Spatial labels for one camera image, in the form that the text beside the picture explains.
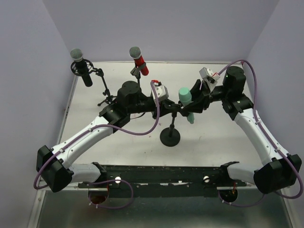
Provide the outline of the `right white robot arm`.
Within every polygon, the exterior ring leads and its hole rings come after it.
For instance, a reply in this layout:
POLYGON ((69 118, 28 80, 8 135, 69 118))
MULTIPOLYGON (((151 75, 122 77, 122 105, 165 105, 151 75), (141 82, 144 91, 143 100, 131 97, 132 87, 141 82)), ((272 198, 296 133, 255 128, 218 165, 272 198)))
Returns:
POLYGON ((221 101, 224 111, 249 138, 262 163, 260 168, 239 162, 224 164, 227 177, 254 184, 263 194, 294 185, 302 160, 281 147, 259 117, 253 102, 243 93, 246 83, 244 70, 238 66, 227 67, 220 86, 217 85, 218 73, 205 67, 199 73, 202 79, 192 89, 179 89, 181 114, 193 123, 194 113, 202 113, 211 103, 221 101))

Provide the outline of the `teal green microphone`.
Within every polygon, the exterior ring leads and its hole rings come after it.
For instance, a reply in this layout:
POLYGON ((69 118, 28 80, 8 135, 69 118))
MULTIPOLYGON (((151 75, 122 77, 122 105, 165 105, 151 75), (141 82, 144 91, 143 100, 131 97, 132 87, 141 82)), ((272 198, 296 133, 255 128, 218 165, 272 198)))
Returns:
MULTIPOLYGON (((192 102, 192 95, 187 87, 182 87, 179 89, 179 100, 183 107, 192 102)), ((189 113, 189 115, 187 116, 187 120, 190 124, 194 124, 194 114, 189 113)))

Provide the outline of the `black tripod mic stand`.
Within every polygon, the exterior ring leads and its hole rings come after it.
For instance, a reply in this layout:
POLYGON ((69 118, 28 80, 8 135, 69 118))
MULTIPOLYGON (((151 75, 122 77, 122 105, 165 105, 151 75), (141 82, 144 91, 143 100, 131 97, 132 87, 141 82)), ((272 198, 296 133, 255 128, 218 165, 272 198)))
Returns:
POLYGON ((89 74, 95 73, 96 76, 101 78, 103 85, 104 85, 104 91, 102 92, 102 94, 105 96, 105 99, 103 101, 101 101, 100 103, 98 103, 97 106, 100 107, 102 104, 107 104, 107 105, 111 104, 113 102, 113 100, 116 98, 116 96, 111 94, 111 92, 106 84, 103 70, 101 68, 94 67, 94 65, 91 61, 89 61, 87 59, 85 59, 85 60, 87 62, 89 74))

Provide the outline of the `red glitter microphone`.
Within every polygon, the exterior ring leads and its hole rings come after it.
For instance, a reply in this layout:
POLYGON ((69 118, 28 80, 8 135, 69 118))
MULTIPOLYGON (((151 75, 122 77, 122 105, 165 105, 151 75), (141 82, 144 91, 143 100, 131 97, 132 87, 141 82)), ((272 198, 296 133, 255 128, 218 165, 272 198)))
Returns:
POLYGON ((140 68, 140 72, 143 76, 147 76, 149 74, 148 67, 146 66, 146 62, 142 57, 142 51, 139 47, 131 47, 129 49, 129 56, 134 60, 135 65, 140 68))

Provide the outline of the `black glitter microphone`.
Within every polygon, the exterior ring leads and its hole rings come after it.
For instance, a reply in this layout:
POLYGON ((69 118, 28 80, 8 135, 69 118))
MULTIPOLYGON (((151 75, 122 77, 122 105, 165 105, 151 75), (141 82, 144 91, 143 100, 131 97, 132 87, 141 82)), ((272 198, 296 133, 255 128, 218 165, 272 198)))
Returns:
POLYGON ((73 60, 71 70, 74 75, 82 78, 86 87, 93 85, 90 77, 86 60, 83 58, 83 53, 80 49, 74 48, 70 51, 70 56, 73 60))

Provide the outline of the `round-base mic stand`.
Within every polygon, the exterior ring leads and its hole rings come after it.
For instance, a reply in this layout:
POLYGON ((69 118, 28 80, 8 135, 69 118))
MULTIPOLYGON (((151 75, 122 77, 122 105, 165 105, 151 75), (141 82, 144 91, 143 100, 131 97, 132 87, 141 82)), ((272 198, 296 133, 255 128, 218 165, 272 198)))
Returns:
POLYGON ((141 70, 146 67, 146 63, 143 63, 141 66, 135 65, 135 67, 130 71, 130 74, 137 79, 137 83, 140 86, 141 79, 141 70))
POLYGON ((172 113, 171 117, 172 120, 169 127, 164 128, 160 133, 160 141, 167 147, 176 146, 181 139, 179 131, 175 128, 175 119, 177 117, 177 113, 172 113))

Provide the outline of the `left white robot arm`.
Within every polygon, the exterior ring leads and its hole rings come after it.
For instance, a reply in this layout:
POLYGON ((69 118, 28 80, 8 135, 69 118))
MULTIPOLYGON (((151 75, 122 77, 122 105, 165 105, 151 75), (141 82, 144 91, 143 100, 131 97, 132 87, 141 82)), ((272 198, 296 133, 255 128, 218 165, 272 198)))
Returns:
POLYGON ((104 118, 104 115, 97 116, 87 127, 67 141, 55 145, 51 149, 43 146, 38 150, 36 165, 38 174, 34 179, 34 189, 41 190, 50 187, 53 192, 58 192, 70 183, 94 183, 101 176, 101 171, 93 163, 73 165, 78 157, 116 131, 135 136, 150 134, 156 128, 160 118, 160 95, 166 91, 166 87, 159 81, 151 81, 150 86, 152 95, 156 96, 152 101, 156 108, 155 123, 150 130, 143 133, 131 132, 119 127, 120 125, 124 126, 123 123, 116 122, 111 125, 108 123, 108 119, 104 118))

